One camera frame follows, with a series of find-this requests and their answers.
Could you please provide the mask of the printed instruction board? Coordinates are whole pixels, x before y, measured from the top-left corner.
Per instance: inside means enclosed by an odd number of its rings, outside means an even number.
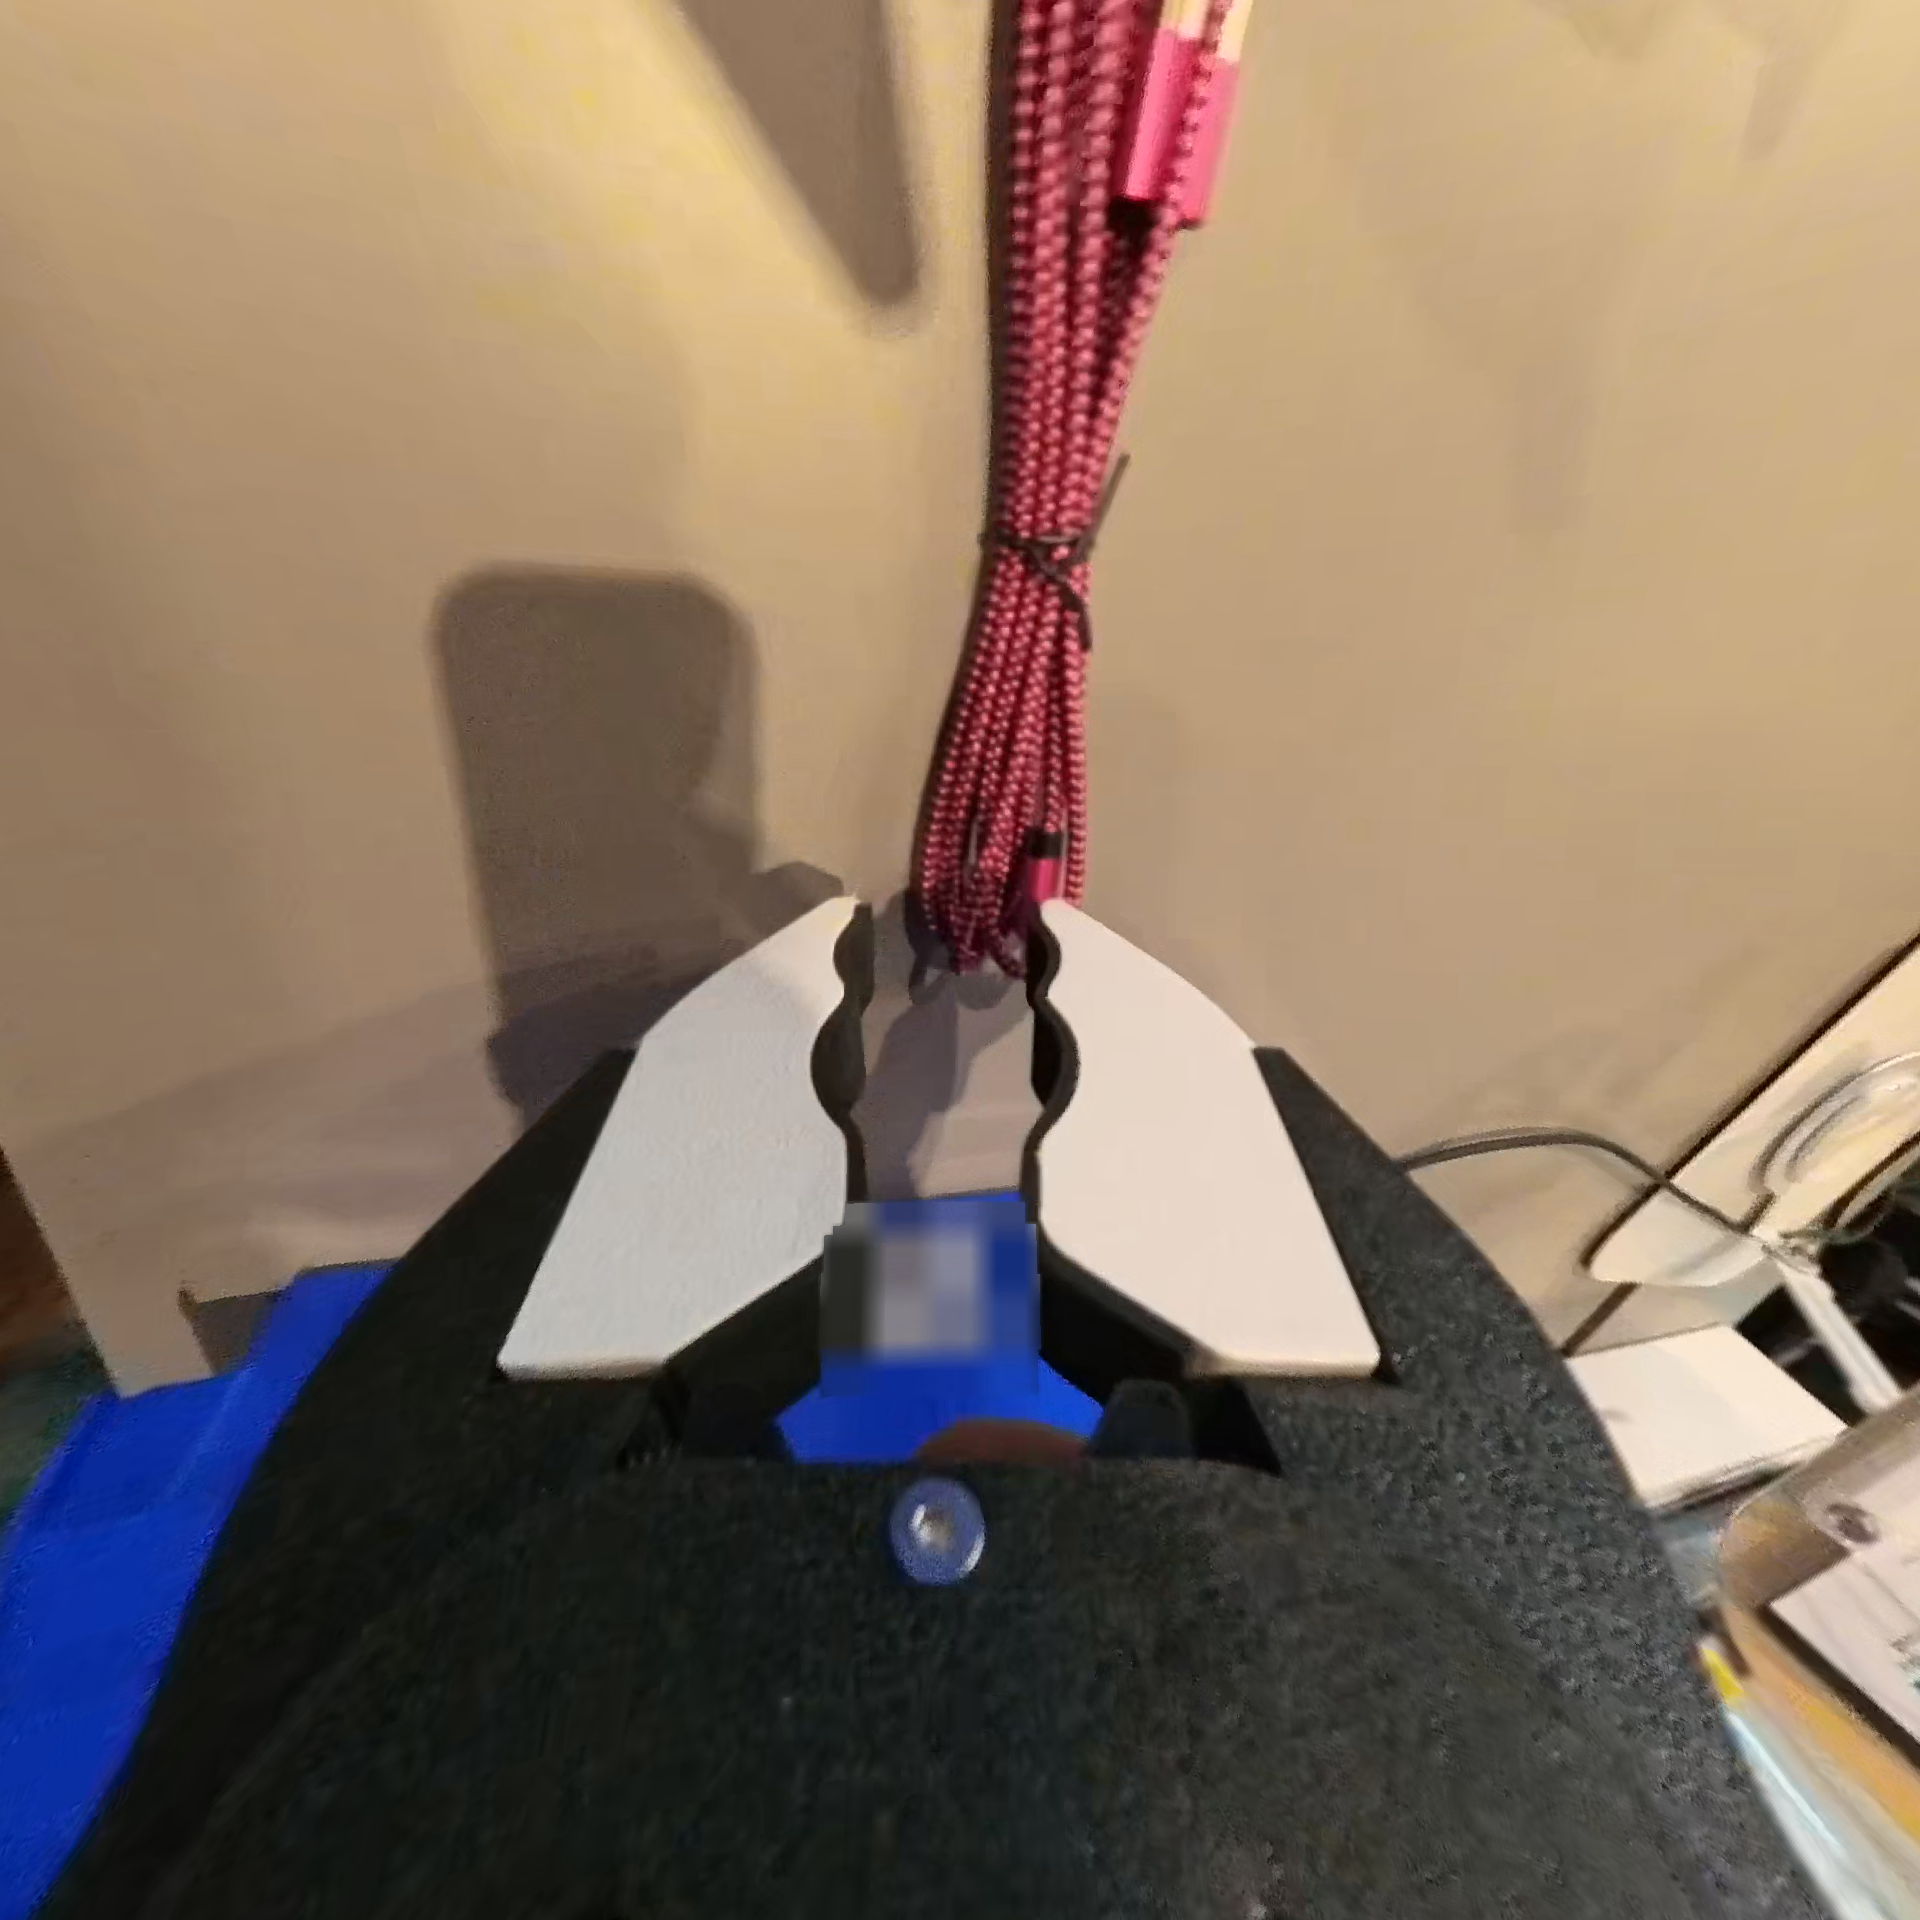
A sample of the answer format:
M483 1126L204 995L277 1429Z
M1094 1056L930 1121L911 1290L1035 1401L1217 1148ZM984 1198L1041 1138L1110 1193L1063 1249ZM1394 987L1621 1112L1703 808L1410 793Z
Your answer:
M1742 1498L1706 1659L1827 1916L1918 1916L1918 1391Z

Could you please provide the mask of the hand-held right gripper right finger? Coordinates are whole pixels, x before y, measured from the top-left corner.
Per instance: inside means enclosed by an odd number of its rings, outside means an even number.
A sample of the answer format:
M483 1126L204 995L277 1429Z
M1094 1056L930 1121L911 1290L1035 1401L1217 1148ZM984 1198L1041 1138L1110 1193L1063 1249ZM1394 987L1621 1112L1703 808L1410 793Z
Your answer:
M1038 929L1038 1014L1063 1052L1032 1158L1041 1241L1200 1374L1373 1374L1378 1334L1258 1044L1083 909L1045 900Z

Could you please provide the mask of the black twist tie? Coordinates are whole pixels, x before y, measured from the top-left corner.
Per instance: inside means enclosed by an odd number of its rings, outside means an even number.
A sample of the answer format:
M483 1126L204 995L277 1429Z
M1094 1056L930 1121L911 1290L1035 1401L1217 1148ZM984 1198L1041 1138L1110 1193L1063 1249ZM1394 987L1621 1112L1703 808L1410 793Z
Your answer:
M1131 449L1119 449L1083 526L1021 535L1004 522L997 522L980 540L984 547L1017 558L1041 583L1059 595L1066 620L1075 623L1079 653L1090 653L1094 643L1090 558L1100 533L1106 528L1106 517L1114 514L1131 464Z

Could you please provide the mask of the blue plastic bin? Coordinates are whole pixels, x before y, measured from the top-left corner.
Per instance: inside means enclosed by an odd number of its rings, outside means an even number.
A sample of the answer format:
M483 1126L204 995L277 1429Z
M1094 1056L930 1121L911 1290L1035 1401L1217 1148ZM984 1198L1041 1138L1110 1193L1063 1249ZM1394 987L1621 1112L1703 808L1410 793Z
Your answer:
M267 1439L389 1259L298 1273L215 1378L91 1393L2 1526L2 1916L79 1849Z

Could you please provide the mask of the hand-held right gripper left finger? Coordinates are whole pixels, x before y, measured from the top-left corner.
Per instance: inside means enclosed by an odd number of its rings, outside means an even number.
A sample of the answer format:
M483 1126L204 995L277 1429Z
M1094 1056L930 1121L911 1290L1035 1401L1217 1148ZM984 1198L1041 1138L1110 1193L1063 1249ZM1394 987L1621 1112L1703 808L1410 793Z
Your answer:
M875 913L825 898L636 1042L504 1338L505 1378L639 1378L769 1301L866 1196Z

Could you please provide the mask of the white laptop box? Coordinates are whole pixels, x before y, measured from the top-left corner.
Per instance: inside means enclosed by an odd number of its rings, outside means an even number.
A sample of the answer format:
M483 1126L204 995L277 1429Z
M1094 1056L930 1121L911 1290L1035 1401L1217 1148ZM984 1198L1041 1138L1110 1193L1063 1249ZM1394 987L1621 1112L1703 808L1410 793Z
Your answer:
M1650 1511L1762 1485L1848 1429L1726 1326L1572 1355L1570 1378Z

